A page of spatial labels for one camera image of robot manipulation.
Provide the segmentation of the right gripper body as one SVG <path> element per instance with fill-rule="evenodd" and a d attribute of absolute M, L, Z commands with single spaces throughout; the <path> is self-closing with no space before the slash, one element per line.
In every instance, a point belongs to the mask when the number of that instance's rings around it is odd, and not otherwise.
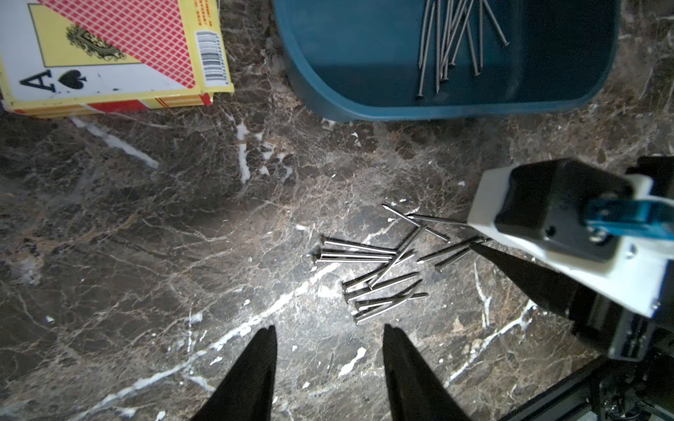
<path fill-rule="evenodd" d="M 673 354 L 673 253 L 668 252 L 654 317 L 627 310 L 584 286 L 570 307 L 572 332 L 610 359 L 641 361 L 656 347 Z"/>

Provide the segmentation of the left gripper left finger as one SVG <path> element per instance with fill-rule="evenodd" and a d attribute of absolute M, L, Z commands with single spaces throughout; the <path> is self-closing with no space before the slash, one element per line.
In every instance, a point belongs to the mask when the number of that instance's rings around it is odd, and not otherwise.
<path fill-rule="evenodd" d="M 277 370 L 274 326 L 257 331 L 194 420 L 269 420 Z"/>

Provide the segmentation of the steel nail on table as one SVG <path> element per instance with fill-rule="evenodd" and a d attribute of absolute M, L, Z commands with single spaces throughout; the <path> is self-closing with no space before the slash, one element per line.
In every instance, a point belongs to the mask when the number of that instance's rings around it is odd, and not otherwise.
<path fill-rule="evenodd" d="M 409 300 L 425 299 L 428 296 L 429 294 L 426 292 L 415 293 L 412 296 L 410 296 Z M 363 312 L 364 310 L 374 309 L 382 305 L 391 305 L 392 303 L 402 298 L 403 296 L 393 296 L 392 298 L 376 298 L 372 300 L 356 301 L 355 307 L 356 310 Z"/>
<path fill-rule="evenodd" d="M 388 273 L 391 271 L 391 269 L 402 259 L 403 255 L 410 249 L 412 246 L 412 243 L 414 243 L 414 240 L 416 240 L 421 233 L 425 231 L 426 226 L 418 226 L 409 236 L 408 238 L 404 241 L 402 247 L 398 249 L 398 252 L 394 256 L 394 258 L 386 264 L 386 266 L 381 270 L 381 272 L 372 278 L 370 281 L 367 282 L 368 287 L 370 289 L 373 289 Z"/>
<path fill-rule="evenodd" d="M 354 302 L 357 298 L 363 298 L 364 296 L 368 296 L 370 294 L 373 294 L 377 291 L 381 291 L 383 289 L 387 289 L 391 286 L 395 286 L 398 284 L 401 284 L 402 282 L 410 281 L 414 278 L 416 278 L 419 275 L 419 272 L 412 272 L 406 275 L 401 275 L 398 277 L 395 277 L 393 279 L 379 282 L 376 284 L 374 287 L 365 287 L 363 289 L 358 289 L 353 292 L 349 292 L 345 295 L 345 302 L 346 303 L 352 303 Z"/>
<path fill-rule="evenodd" d="M 417 292 L 417 289 L 419 289 L 421 283 L 422 280 L 419 280 L 415 282 L 412 286 L 410 286 L 404 293 L 398 294 L 397 296 L 403 296 L 403 298 L 392 303 L 391 305 L 382 305 L 372 310 L 366 310 L 366 312 L 360 312 L 356 314 L 354 316 L 354 321 L 356 325 L 359 326 L 360 324 L 363 324 L 365 321 L 373 319 L 381 314 L 389 312 L 389 310 L 393 310 L 399 307 L 400 305 L 403 305 L 405 302 L 409 301 L 410 296 L 412 296 Z"/>
<path fill-rule="evenodd" d="M 399 210 L 395 209 L 394 207 L 391 207 L 391 205 L 387 205 L 386 203 L 383 203 L 383 204 L 382 204 L 382 207 L 383 207 L 385 210 L 387 210 L 388 212 L 391 212 L 392 214 L 394 214 L 395 216 L 397 216 L 397 217 L 399 217 L 399 218 L 405 220 L 406 222 L 409 222 L 409 223 L 411 223 L 411 224 L 413 224 L 413 225 L 415 225 L 415 226 L 417 226 L 417 227 L 423 228 L 427 233 L 430 233 L 430 234 L 433 235 L 435 238 L 437 238 L 437 239 L 439 239 L 439 240 L 442 240 L 442 241 L 445 242 L 445 243 L 450 243 L 450 242 L 451 242 L 451 238 L 449 238 L 448 236 L 446 236 L 446 235 L 444 235 L 444 234 L 442 234 L 442 233 L 439 233 L 439 232 L 435 231 L 435 230 L 432 229 L 432 228 L 429 228 L 428 226 L 422 224 L 421 222 L 418 222 L 418 221 L 412 219 L 411 217 L 408 217 L 407 215 L 403 214 L 402 212 L 400 212 Z"/>
<path fill-rule="evenodd" d="M 347 247 L 356 250 L 361 250 L 365 252 L 371 252 L 375 254 L 396 254 L 398 251 L 396 249 L 390 249 L 386 247 L 376 247 L 371 245 L 366 245 L 362 243 L 347 241 L 347 240 L 337 240 L 328 237 L 321 238 L 322 245 L 330 245 L 336 247 Z"/>
<path fill-rule="evenodd" d="M 312 257 L 316 262 L 384 263 L 393 261 L 396 254 L 316 254 Z"/>

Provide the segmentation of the teal plastic storage box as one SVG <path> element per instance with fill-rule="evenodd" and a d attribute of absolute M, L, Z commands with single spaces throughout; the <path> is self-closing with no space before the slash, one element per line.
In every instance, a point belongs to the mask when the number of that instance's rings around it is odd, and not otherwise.
<path fill-rule="evenodd" d="M 276 1 L 291 87 L 325 119 L 561 112 L 592 99 L 618 1 Z"/>

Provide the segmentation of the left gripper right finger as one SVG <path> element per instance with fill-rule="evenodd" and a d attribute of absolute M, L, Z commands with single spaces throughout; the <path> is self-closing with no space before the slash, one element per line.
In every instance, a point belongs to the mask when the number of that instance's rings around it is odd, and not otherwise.
<path fill-rule="evenodd" d="M 388 324 L 384 373 L 394 420 L 467 420 L 405 332 Z"/>

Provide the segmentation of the small card box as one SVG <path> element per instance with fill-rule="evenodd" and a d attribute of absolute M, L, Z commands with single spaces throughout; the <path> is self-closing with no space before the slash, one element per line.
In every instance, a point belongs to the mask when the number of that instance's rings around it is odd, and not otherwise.
<path fill-rule="evenodd" d="M 234 90 L 214 1 L 4 1 L 1 103 L 40 119 L 210 105 Z"/>

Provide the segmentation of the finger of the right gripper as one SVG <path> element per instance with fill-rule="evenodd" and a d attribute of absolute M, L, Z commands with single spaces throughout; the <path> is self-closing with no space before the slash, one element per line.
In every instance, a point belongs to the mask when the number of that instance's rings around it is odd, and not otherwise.
<path fill-rule="evenodd" d="M 580 284 L 567 275 L 482 244 L 473 243 L 470 249 L 493 263 L 542 310 L 567 319 L 584 317 Z"/>

